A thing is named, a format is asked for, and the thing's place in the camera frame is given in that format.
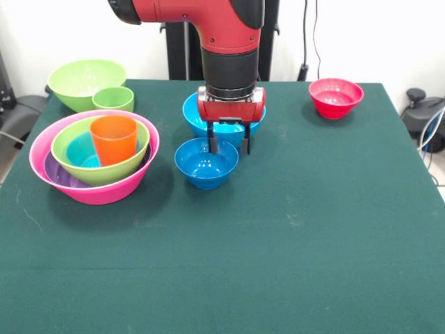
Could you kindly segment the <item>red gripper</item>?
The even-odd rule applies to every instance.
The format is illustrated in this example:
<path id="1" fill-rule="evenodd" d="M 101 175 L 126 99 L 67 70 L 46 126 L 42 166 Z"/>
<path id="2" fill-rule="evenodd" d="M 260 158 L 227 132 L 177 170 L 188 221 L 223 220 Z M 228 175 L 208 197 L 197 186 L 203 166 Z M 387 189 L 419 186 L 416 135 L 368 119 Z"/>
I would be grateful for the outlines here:
<path id="1" fill-rule="evenodd" d="M 260 122 L 266 104 L 266 91 L 256 87 L 246 100 L 223 101 L 212 98 L 204 86 L 197 90 L 197 108 L 201 119 L 207 122 L 209 152 L 218 153 L 217 138 L 214 134 L 213 122 L 228 121 L 244 122 L 244 136 L 241 144 L 242 154 L 250 154 L 250 123 Z"/>

